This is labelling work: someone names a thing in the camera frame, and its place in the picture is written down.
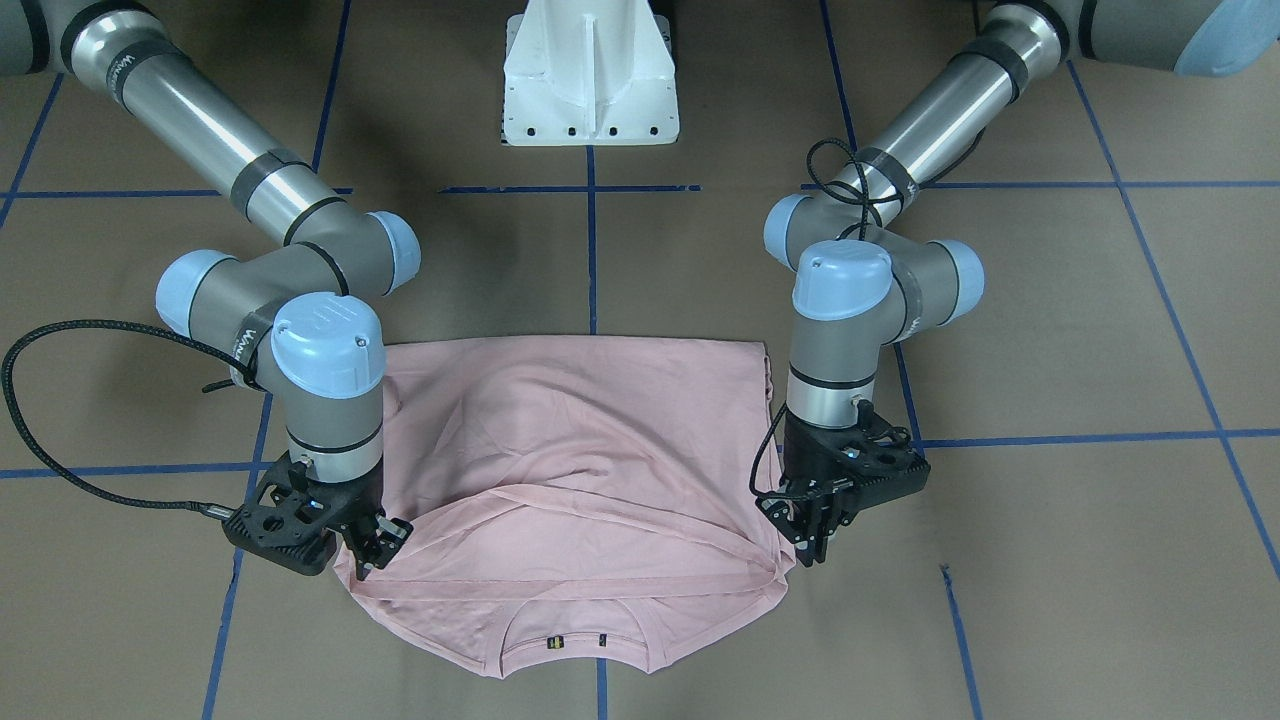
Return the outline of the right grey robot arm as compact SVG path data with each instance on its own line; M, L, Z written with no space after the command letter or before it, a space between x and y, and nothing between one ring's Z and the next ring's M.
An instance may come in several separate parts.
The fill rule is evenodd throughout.
M339 550L364 580L412 533L383 507L387 346L370 300L413 279L415 232L389 211L361 213L312 165L246 114L137 1L5 1L3 73L61 72L111 99L204 177L276 249L251 260L201 249L163 273L163 327L83 319L42 325L3 359L18 436L46 468L109 502L197 512L241 550L306 577ZM147 334L209 355L228 386L283 406L289 443L239 507L115 495L82 479L35 438L14 383L20 352L65 331Z

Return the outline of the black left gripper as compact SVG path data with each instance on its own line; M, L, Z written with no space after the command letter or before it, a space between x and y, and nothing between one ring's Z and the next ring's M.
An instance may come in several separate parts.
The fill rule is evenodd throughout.
M758 507L813 564L826 561L835 533L860 511L922 491L931 473L908 429L872 401L856 401L855 415L854 425L828 429L782 406L769 427L783 425L782 475L778 489L758 492Z

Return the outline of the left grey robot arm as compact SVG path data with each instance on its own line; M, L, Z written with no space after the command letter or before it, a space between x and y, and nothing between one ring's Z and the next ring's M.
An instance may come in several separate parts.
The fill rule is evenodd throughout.
M765 219L765 249L799 278L786 416L804 446L850 432L870 409L881 318L896 324L879 340L899 345L980 300L986 277L968 246L915 246L890 225L946 186L1030 86L1066 67L1097 122L1079 61L1224 78L1277 45L1275 1L997 1L975 22L974 37L878 137L841 143L844 168L829 179L812 174L805 193L781 199Z

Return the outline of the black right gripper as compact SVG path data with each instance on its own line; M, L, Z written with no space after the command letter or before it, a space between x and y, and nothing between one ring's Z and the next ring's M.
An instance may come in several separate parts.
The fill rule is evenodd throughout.
M306 577L323 571L343 543L364 582L385 569L413 532L410 521L387 516L383 486L383 462L355 479L323 483L284 455L251 501L221 519L221 529L234 546Z

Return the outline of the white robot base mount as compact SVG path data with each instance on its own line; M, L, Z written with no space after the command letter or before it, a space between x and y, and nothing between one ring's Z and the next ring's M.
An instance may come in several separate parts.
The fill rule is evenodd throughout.
M530 1L506 22L500 138L654 146L681 133L672 1Z

